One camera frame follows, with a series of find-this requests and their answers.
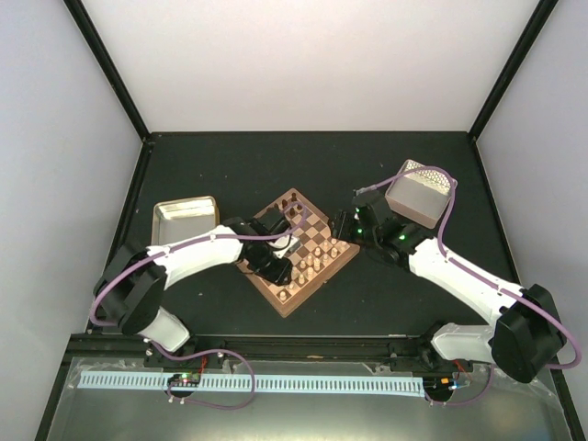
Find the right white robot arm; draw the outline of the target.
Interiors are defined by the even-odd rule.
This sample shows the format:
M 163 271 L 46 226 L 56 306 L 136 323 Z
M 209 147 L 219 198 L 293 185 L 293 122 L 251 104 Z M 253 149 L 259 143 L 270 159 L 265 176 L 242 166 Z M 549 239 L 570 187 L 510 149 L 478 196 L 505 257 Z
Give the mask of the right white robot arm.
M 548 290 L 496 277 L 439 244 L 425 227 L 402 221 L 377 190 L 358 194 L 353 209 L 329 220 L 335 239 L 377 251 L 385 261 L 442 288 L 475 311 L 483 325 L 447 323 L 417 348 L 420 364 L 438 370 L 449 360 L 494 364 L 530 382 L 568 336 Z

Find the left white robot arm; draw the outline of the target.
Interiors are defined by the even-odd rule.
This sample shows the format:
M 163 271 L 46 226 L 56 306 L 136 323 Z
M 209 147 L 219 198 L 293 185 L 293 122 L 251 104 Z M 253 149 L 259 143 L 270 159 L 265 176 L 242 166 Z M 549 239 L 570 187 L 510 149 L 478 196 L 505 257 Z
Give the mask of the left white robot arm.
M 164 291 L 197 273 L 243 260 L 254 275 L 287 285 L 292 264 L 284 253 L 293 244 L 293 232 L 278 211 L 263 220 L 233 218 L 175 243 L 142 249 L 125 245 L 96 283 L 90 322 L 140 335 L 163 349 L 176 366 L 188 366 L 198 346 L 184 323 L 162 306 Z

